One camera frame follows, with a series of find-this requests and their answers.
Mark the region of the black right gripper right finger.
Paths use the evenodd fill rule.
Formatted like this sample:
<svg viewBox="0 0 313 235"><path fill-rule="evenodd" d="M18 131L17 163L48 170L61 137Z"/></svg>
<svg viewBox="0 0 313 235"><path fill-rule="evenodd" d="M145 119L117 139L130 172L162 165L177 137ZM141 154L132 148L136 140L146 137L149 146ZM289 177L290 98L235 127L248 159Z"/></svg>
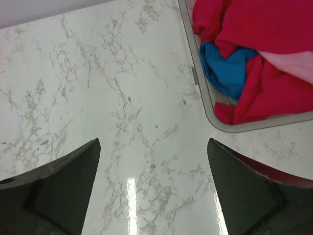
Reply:
<svg viewBox="0 0 313 235"><path fill-rule="evenodd" d="M313 182L246 157L215 139L208 161L230 235L311 235Z"/></svg>

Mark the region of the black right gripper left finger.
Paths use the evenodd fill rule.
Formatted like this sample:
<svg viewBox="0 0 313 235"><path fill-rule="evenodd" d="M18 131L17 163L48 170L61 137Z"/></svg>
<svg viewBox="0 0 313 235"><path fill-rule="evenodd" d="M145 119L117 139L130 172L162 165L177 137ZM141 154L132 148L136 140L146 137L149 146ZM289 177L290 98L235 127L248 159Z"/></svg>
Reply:
<svg viewBox="0 0 313 235"><path fill-rule="evenodd" d="M0 182L2 235L80 235L100 159L94 139Z"/></svg>

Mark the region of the magenta red t shirt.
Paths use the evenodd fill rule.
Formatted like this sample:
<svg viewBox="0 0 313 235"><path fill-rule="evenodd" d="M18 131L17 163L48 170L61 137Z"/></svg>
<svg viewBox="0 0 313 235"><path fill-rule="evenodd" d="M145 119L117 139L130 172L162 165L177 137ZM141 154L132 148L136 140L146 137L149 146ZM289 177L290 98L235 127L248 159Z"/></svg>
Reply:
<svg viewBox="0 0 313 235"><path fill-rule="evenodd" d="M246 82L235 106L217 102L214 113L228 125L265 120L313 109L313 84L280 71L259 51L313 51L310 0L197 0L192 29L227 58L240 47L258 53L246 64Z"/></svg>

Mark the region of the light pink t shirt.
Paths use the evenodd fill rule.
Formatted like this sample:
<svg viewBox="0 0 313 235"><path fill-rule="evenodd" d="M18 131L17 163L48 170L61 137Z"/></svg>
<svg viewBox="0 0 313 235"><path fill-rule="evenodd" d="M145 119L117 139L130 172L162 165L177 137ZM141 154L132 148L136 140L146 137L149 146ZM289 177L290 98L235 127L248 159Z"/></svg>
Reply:
<svg viewBox="0 0 313 235"><path fill-rule="evenodd" d="M291 74L310 84L313 83L313 52L275 54L265 51L259 53L280 71Z"/></svg>

